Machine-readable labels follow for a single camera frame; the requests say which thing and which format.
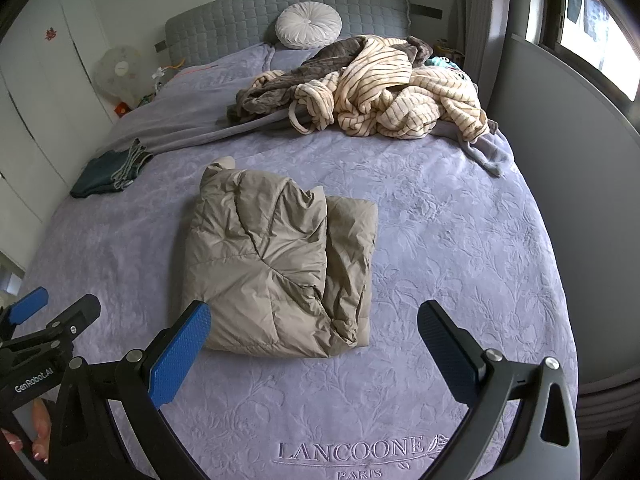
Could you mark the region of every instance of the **human hand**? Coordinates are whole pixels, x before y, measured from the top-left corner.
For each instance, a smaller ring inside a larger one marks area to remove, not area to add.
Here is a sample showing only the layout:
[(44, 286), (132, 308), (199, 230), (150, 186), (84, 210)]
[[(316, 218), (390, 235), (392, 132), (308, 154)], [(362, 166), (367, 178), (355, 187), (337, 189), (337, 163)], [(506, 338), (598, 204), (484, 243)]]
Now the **human hand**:
[[(49, 463), (49, 439), (51, 435), (51, 419), (47, 407), (42, 402), (41, 398), (36, 398), (33, 401), (33, 408), (31, 410), (31, 420), (33, 428), (38, 433), (38, 436), (33, 441), (31, 446), (31, 452), (36, 460), (44, 460), (44, 463)], [(2, 434), (8, 440), (11, 449), (16, 453), (22, 450), (22, 441), (13, 433), (7, 430), (2, 430)]]

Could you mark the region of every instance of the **window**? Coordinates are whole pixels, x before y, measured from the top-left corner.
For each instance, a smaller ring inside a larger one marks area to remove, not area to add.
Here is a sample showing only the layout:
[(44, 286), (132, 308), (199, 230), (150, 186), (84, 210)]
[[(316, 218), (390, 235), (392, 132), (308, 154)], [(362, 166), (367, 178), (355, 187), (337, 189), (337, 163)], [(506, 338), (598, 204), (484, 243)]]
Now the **window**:
[(603, 0), (545, 0), (541, 46), (640, 126), (640, 58)]

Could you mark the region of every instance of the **bed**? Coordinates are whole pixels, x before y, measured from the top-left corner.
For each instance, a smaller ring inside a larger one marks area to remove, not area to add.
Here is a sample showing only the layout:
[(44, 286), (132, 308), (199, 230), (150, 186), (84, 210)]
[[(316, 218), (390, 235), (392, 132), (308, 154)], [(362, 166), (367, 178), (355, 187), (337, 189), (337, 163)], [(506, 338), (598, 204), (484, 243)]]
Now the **bed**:
[[(139, 137), (156, 155), (123, 193), (59, 206), (22, 286), (46, 287), (50, 305), (21, 330), (92, 293), (102, 315), (76, 340), (76, 354), (92, 363), (144, 348), (179, 314), (186, 230), (202, 171), (219, 156), (305, 189), (321, 184), (373, 200), (380, 224), (370, 346), (325, 360), (203, 349), (162, 412), (211, 478), (417, 478), (465, 413), (420, 339), (418, 306), (438, 300), (484, 347), (512, 360), (556, 356), (575, 402), (564, 292), (540, 212), (499, 131), (474, 147), (502, 165), (496, 177), (447, 139), (456, 138), (450, 123), (438, 124), (440, 136), (411, 141), (358, 139), (333, 127), (300, 136), (280, 112), (228, 124), (226, 106), (255, 75), (313, 54), (264, 41), (296, 1), (304, 0), (218, 0), (167, 22), (172, 60), (184, 57), (188, 67), (120, 120), (105, 146)], [(407, 34), (407, 0), (315, 1), (340, 12), (345, 36)], [(510, 406), (478, 474), (495, 461), (513, 415)]]

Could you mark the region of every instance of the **folded green cloth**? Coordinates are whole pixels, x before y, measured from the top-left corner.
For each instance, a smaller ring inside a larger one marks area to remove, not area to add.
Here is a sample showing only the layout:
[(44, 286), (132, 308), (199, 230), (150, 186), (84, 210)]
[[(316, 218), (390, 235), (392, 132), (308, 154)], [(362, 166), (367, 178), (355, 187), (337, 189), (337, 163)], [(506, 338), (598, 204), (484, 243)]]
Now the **folded green cloth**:
[(92, 158), (72, 187), (71, 196), (85, 198), (95, 193), (122, 191), (133, 183), (152, 157), (153, 154), (140, 144), (140, 139), (136, 139), (126, 152), (109, 150)]

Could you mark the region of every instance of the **orange object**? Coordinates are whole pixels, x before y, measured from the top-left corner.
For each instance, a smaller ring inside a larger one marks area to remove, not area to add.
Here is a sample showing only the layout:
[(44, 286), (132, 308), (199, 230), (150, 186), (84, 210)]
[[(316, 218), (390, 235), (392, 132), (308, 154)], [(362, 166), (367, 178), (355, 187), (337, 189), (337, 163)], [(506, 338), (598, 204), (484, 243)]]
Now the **orange object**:
[(118, 117), (122, 117), (123, 115), (126, 115), (130, 111), (131, 111), (131, 108), (129, 108), (129, 105), (127, 105), (124, 102), (118, 103), (118, 106), (116, 106), (114, 109), (114, 112), (116, 112), (116, 115)]
[(176, 66), (171, 66), (171, 65), (169, 65), (169, 66), (165, 66), (164, 68), (165, 68), (165, 69), (167, 69), (167, 68), (175, 68), (176, 70), (178, 70), (182, 65), (184, 65), (184, 61), (185, 61), (186, 59), (187, 59), (187, 58), (183, 57), (183, 58), (182, 58), (182, 61), (181, 61), (180, 63), (178, 63)]

